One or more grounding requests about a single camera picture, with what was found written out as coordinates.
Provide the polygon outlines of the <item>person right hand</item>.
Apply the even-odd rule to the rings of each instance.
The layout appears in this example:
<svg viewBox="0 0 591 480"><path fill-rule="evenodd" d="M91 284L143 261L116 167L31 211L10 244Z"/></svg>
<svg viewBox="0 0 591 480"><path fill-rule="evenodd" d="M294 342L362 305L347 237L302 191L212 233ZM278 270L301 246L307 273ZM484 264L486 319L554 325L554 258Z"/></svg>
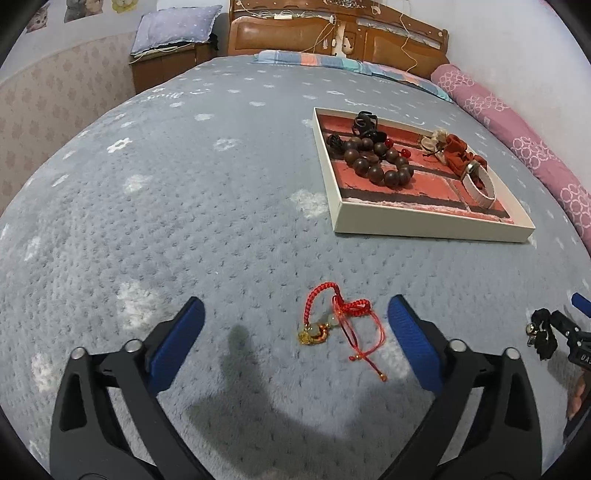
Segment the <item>person right hand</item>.
<svg viewBox="0 0 591 480"><path fill-rule="evenodd" d="M567 424L564 439L567 443L574 437L590 408L587 398L590 395L590 372L583 370L575 386L571 389L567 402Z"/></svg>

